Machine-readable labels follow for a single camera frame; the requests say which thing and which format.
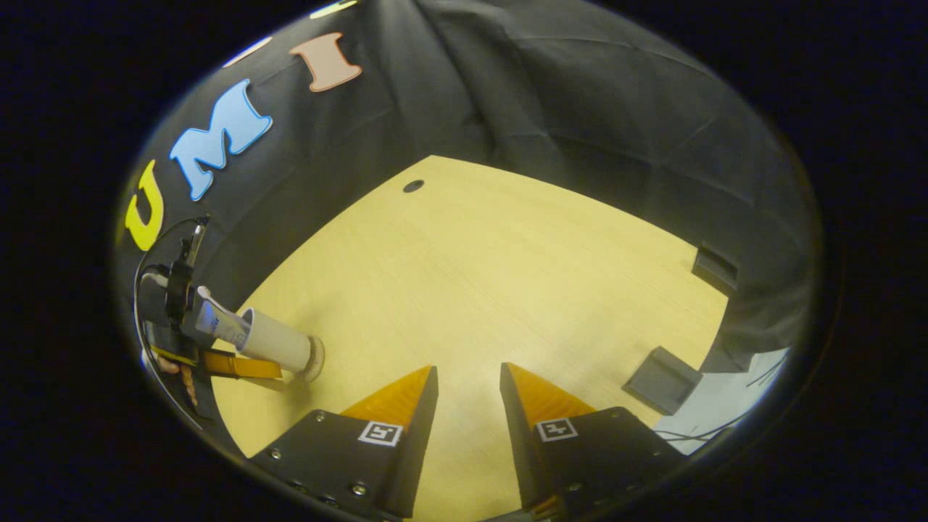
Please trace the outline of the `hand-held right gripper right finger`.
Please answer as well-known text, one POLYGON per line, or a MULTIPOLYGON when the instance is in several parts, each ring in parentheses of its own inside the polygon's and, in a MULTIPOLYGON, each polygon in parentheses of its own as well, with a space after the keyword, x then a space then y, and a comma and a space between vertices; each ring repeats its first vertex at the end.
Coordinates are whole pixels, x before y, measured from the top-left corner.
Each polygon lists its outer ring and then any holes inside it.
POLYGON ((506 361, 500 394, 533 519, 606 519, 670 478, 686 456, 625 407, 598 410, 506 361))

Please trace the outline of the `white cup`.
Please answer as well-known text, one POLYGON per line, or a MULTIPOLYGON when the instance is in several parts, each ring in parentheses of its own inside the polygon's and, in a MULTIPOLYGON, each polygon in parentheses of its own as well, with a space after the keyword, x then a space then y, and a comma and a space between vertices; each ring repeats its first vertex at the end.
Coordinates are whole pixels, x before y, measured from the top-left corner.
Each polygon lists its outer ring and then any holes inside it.
POLYGON ((315 361, 310 336, 252 307, 242 318, 249 329, 236 350, 249 359, 274 361, 291 373, 305 371, 315 361))

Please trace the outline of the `white toothpaste tube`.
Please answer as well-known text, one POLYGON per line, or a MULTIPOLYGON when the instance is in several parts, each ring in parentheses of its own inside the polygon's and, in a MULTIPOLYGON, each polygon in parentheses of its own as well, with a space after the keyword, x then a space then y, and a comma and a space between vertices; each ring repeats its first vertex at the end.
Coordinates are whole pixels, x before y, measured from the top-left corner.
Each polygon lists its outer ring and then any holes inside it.
POLYGON ((196 315, 195 329, 215 339, 227 341, 236 349, 242 350, 251 333, 249 321, 235 312, 226 310, 212 297, 206 286, 197 287, 196 295, 200 298, 200 308, 196 315))

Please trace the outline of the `dark grey clamp block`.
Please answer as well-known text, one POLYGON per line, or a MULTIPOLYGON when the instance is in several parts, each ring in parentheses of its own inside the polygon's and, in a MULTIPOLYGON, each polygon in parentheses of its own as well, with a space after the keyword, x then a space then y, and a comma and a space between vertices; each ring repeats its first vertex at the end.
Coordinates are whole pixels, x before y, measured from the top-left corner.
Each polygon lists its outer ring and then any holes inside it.
POLYGON ((706 282, 714 289, 732 297, 738 291, 740 269, 726 255, 717 252, 712 245, 701 244, 692 264, 692 275, 706 282))
POLYGON ((647 354, 622 389, 657 413, 673 415, 692 396, 702 379, 699 370, 658 346, 647 354))

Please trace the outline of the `round cork coaster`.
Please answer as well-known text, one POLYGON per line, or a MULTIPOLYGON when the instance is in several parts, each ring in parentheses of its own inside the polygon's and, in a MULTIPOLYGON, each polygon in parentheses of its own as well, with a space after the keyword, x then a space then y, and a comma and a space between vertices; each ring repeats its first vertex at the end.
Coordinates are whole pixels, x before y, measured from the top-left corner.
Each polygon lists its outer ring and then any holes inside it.
POLYGON ((326 350, 324 344, 318 337, 308 335, 306 339, 309 343, 309 357, 304 365, 304 369, 295 373, 294 376, 301 379, 302 382, 311 383, 318 379, 319 374, 321 374, 323 370, 326 350))

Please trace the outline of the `light wooden desktop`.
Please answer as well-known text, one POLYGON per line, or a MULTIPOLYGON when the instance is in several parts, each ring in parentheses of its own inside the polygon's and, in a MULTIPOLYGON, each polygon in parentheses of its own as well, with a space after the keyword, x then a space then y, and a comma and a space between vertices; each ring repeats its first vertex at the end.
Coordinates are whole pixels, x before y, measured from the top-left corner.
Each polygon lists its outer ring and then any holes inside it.
POLYGON ((696 368, 728 297, 692 275, 696 247, 527 176, 431 156, 329 221, 245 301, 327 350, 305 387, 213 380, 247 457, 314 409, 340 413, 411 371, 439 396, 412 522, 520 506, 500 394, 505 361, 590 406, 660 414, 622 389, 654 347, 696 368), (404 193, 408 182, 424 186, 404 193))

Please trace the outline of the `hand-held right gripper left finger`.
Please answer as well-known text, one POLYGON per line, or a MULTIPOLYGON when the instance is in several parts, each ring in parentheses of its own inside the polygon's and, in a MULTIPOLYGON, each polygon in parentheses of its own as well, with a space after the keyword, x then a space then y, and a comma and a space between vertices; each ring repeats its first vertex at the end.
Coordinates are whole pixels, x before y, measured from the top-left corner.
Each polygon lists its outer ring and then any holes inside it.
POLYGON ((328 518, 412 518, 438 396, 424 366, 344 412, 312 410, 249 461, 328 518))

